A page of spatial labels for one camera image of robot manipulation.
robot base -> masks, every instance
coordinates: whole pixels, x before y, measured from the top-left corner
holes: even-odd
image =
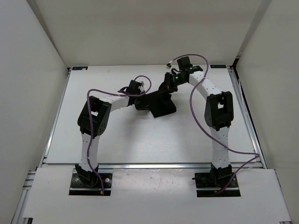
[[[71,177],[71,185],[69,195],[91,195],[91,196],[110,196],[112,185],[112,174],[100,173],[103,180],[105,194],[101,194],[101,183],[98,181],[94,186],[87,186],[80,180],[78,173],[73,173]]]
[[[210,173],[195,173],[193,178],[196,183],[197,197],[240,197],[239,185],[237,178],[229,184],[225,191],[220,194],[213,195],[221,187],[216,186],[215,182],[212,181]]]

cable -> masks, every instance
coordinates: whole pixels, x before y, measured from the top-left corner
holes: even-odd
[[[91,147],[92,141],[93,141],[93,117],[92,117],[92,110],[91,110],[91,107],[90,107],[89,94],[92,91],[96,91],[96,92],[101,92],[101,93],[104,93],[104,94],[107,94],[107,95],[119,96],[119,97],[140,97],[140,96],[143,96],[144,94],[146,94],[151,89],[151,80],[148,77],[143,76],[143,75],[137,76],[134,80],[136,80],[139,77],[144,77],[149,81],[149,88],[145,92],[143,92],[142,94],[139,94],[139,95],[115,94],[115,93],[105,92],[105,91],[97,90],[97,89],[90,89],[87,92],[87,107],[88,107],[88,114],[89,114],[89,121],[90,121],[90,140],[89,140],[89,144],[88,144],[88,147],[87,147],[87,162],[88,162],[88,165],[89,165],[90,169],[96,174],[96,176],[98,177],[98,179],[101,182],[101,190],[103,192],[102,193],[103,195],[104,195],[103,180],[102,180],[101,176],[99,175],[99,173],[97,171],[95,171],[95,169],[91,166],[90,160],[89,160],[89,150],[90,150],[90,147]]]
[[[206,78],[206,75],[207,75],[207,72],[208,72],[208,69],[209,69],[209,62],[208,60],[203,57],[202,55],[198,55],[198,54],[186,54],[186,55],[181,55],[181,56],[178,56],[176,58],[174,58],[173,60],[171,60],[169,62],[169,64],[171,64],[173,61],[181,58],[181,57],[185,57],[185,56],[198,56],[198,57],[201,57],[205,60],[206,62],[206,71],[205,71],[205,74],[203,76],[203,78],[193,87],[192,91],[191,91],[191,94],[190,94],[190,99],[189,99],[189,103],[190,103],[190,109],[191,109],[191,113],[192,113],[192,116],[196,122],[196,124],[199,126],[199,128],[203,131],[203,133],[206,134],[206,136],[208,136],[210,139],[212,139],[213,141],[217,142],[218,144],[220,144],[221,146],[225,147],[228,151],[230,152],[233,152],[233,153],[237,153],[237,154],[245,154],[245,155],[255,155],[254,158],[248,160],[247,162],[245,162],[243,165],[241,165],[236,171],[235,173],[231,176],[231,178],[229,179],[229,181],[227,182],[227,184],[225,184],[217,193],[215,194],[212,194],[211,196],[214,196],[214,195],[217,195],[217,194],[220,194],[221,192],[225,191],[225,189],[228,187],[228,185],[233,181],[234,177],[236,176],[237,172],[239,172],[240,169],[242,169],[245,165],[247,165],[248,163],[250,163],[251,161],[257,159],[260,157],[260,155],[258,153],[245,153],[245,152],[238,152],[238,151],[235,151],[235,150],[232,150],[231,148],[229,148],[228,146],[224,145],[222,142],[218,141],[216,138],[214,138],[213,136],[211,136],[205,129],[204,127],[200,124],[200,122],[198,121],[195,113],[194,113],[194,109],[193,109],[193,105],[192,105],[192,97],[193,97],[193,93],[194,91],[196,90],[196,88],[205,80]]]

white wall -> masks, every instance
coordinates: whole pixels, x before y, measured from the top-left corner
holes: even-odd
[[[299,1],[273,0],[237,65],[269,168],[299,223]]]
[[[195,52],[232,65],[263,0],[28,1],[71,67],[166,64]]]
[[[9,224],[35,170],[67,69],[25,0],[0,3],[0,223]]]

white panel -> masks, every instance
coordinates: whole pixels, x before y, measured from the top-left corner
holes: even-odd
[[[200,52],[231,65],[262,0],[36,0],[67,66],[164,64]]]
[[[114,170],[111,196],[69,196],[72,167],[40,168],[24,217],[33,224],[279,224],[290,217],[274,170],[237,175],[241,197],[197,198],[194,170]]]
[[[24,0],[0,3],[0,223],[49,136],[67,69]]]
[[[299,1],[273,0],[238,63],[268,167],[299,223]]]
[[[163,65],[148,66],[91,66],[88,70],[73,70],[61,107],[47,163],[79,163],[82,138],[77,125],[79,114],[86,102],[89,89],[117,92],[127,86],[131,79],[142,74],[152,80],[156,91],[164,81],[166,68]],[[253,152],[240,107],[227,69],[210,69],[207,75],[221,90],[231,91],[234,96],[235,118],[229,131],[229,145],[232,149]],[[197,127],[190,111],[190,84],[178,87],[172,94],[177,112],[164,117],[153,118],[149,111],[137,111],[134,106],[113,111],[107,129],[101,136],[99,163],[140,162],[208,162],[212,161],[212,141]],[[106,95],[92,93],[96,97]],[[194,109],[206,130],[204,120],[206,101],[195,92]],[[251,155],[229,154],[231,161],[247,161]]]

robotic arm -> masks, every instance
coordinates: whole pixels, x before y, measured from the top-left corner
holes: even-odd
[[[95,131],[90,147],[90,162],[96,171],[98,170],[98,143],[100,136],[106,129],[110,112],[134,104],[137,110],[150,110],[155,118],[174,113],[176,112],[176,107],[171,101],[171,93],[178,91],[178,86],[181,84],[189,83],[195,86],[203,78],[203,74],[197,72],[203,71],[202,68],[193,66],[189,57],[178,59],[178,67],[179,71],[171,69],[170,72],[165,74],[164,82],[157,91],[140,97],[106,97],[98,99],[90,96],[91,110],[98,113],[93,115]],[[197,90],[206,100],[205,121],[210,127],[211,135],[227,146],[229,127],[234,118],[232,94],[228,91],[221,91],[206,78],[197,87]],[[121,92],[141,94],[144,92],[143,83],[132,80],[126,91],[123,88]],[[86,156],[90,139],[90,120],[87,103],[79,116],[78,125],[82,133],[82,157],[81,162],[76,165],[76,171],[85,177],[83,181],[89,180],[87,185],[91,185],[95,181],[96,175],[93,175]],[[228,181],[231,175],[232,167],[228,157],[228,150],[213,141],[213,158],[210,171],[212,182],[216,186],[221,186]]]

